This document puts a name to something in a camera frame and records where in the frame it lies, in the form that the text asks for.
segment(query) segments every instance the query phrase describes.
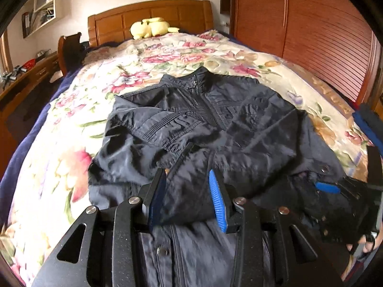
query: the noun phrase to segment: wooden wardrobe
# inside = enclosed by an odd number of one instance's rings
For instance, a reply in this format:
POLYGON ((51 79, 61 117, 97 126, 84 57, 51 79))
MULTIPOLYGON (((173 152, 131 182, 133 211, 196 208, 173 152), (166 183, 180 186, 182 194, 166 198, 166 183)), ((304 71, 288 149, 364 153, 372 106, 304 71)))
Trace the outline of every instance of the wooden wardrobe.
POLYGON ((381 46, 349 0, 231 0, 231 34, 311 71, 355 104, 369 98, 381 46))

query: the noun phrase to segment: floral comforter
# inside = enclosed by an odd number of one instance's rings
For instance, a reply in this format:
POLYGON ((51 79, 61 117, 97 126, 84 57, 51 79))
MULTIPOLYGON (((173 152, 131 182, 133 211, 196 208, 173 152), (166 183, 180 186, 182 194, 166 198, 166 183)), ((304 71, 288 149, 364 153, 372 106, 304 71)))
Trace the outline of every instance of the floral comforter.
POLYGON ((84 63, 70 88, 51 102, 0 233, 1 254, 27 286, 90 205, 87 168, 101 148, 114 96, 155 84, 166 73, 179 77, 203 65, 219 74, 257 78, 306 110, 346 173, 366 179, 369 140, 354 124, 347 103, 301 67, 232 43, 214 30, 129 40, 90 52, 84 63))

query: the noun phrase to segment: snap button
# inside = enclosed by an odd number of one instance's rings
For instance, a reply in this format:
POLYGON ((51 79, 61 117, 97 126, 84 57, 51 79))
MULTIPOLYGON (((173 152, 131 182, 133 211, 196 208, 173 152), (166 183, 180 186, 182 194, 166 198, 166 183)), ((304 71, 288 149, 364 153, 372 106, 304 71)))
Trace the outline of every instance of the snap button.
POLYGON ((157 248, 157 255, 159 255, 160 257, 165 257, 168 254, 169 254, 169 251, 166 248, 161 246, 157 248))
POLYGON ((324 166, 322 167, 321 171, 322 171, 324 174, 326 174, 326 173, 329 171, 328 166, 327 166, 327 165, 324 165, 324 166))

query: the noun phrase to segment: stuffed toy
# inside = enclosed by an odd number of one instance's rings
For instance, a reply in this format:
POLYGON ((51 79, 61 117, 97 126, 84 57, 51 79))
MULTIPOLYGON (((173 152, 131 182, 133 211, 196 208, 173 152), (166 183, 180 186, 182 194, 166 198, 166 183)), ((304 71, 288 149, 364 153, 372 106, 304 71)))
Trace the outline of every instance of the stuffed toy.
POLYGON ((154 17, 137 21, 130 27, 130 33, 135 40, 164 35, 168 32, 176 33, 179 28, 170 27, 169 23, 161 17, 154 17))

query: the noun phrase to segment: metal bolt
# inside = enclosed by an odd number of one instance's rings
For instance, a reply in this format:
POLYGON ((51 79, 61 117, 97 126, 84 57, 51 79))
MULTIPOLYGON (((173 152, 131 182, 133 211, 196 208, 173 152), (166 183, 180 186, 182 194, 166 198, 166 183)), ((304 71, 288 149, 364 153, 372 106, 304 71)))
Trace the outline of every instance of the metal bolt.
POLYGON ((141 202, 141 199, 138 196, 132 196, 131 198, 129 198, 128 202, 129 204, 135 205, 139 204, 141 202))
POLYGON ((97 210, 97 207, 96 207, 96 206, 89 206, 89 207, 87 207, 87 209, 85 209, 85 212, 86 212, 87 214, 93 214, 93 213, 96 212, 96 210, 97 210))
POLYGON ((237 197, 234 199, 234 202, 238 205, 244 205, 247 202, 247 199, 243 196, 237 197))
POLYGON ((288 215, 290 213, 290 209, 288 209, 286 206, 281 206, 278 208, 278 210, 281 215, 288 215))

